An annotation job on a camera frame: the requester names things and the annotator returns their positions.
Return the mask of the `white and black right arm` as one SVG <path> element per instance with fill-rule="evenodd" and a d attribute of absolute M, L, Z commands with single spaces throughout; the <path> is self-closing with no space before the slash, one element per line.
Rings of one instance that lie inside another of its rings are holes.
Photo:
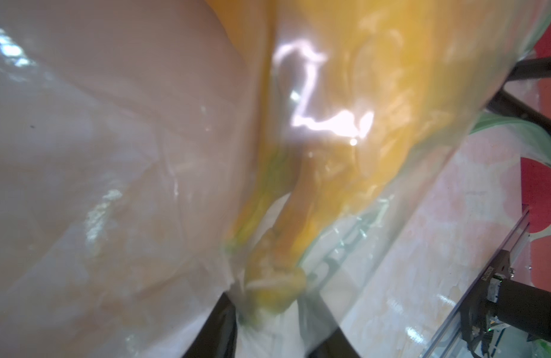
<path fill-rule="evenodd" d="M 512 279 L 510 253 L 498 251 L 459 306 L 460 332 L 473 357 L 488 357 L 485 336 L 506 324 L 551 343 L 551 292 Z"/>

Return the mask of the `zip-top bag with dinosaur print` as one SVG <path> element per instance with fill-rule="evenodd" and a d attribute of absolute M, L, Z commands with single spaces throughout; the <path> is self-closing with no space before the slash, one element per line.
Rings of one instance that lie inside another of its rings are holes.
<path fill-rule="evenodd" d="M 0 357 L 182 357 L 223 293 L 237 357 L 305 357 L 340 328 L 361 357 L 417 357 L 513 226 L 516 141 L 478 113 L 415 147 L 300 260 L 308 285 L 252 313 L 237 249 L 254 189 L 258 76 L 210 1 L 0 1 Z"/>

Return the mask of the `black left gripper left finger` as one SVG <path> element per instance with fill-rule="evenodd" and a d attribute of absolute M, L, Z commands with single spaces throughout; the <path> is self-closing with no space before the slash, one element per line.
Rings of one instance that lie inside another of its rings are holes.
<path fill-rule="evenodd" d="M 183 358 L 235 358 L 237 310 L 223 293 Z"/>

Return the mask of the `yellow banana bunch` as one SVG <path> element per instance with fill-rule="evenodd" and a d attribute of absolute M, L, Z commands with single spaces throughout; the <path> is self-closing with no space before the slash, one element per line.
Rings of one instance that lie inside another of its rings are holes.
<path fill-rule="evenodd" d="M 229 234 L 237 249 L 285 204 L 249 254 L 252 313 L 280 314 L 306 290 L 299 263 L 338 219 L 366 210 L 415 147 L 466 135 L 551 1 L 210 1 L 256 71 L 254 189 Z"/>

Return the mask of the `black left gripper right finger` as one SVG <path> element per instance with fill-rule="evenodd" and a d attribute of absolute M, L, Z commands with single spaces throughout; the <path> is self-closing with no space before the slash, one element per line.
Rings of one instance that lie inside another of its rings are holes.
<path fill-rule="evenodd" d="M 330 337 L 315 347 L 307 355 L 307 358 L 360 358 L 360 355 L 347 340 L 343 331 L 338 328 Z"/>

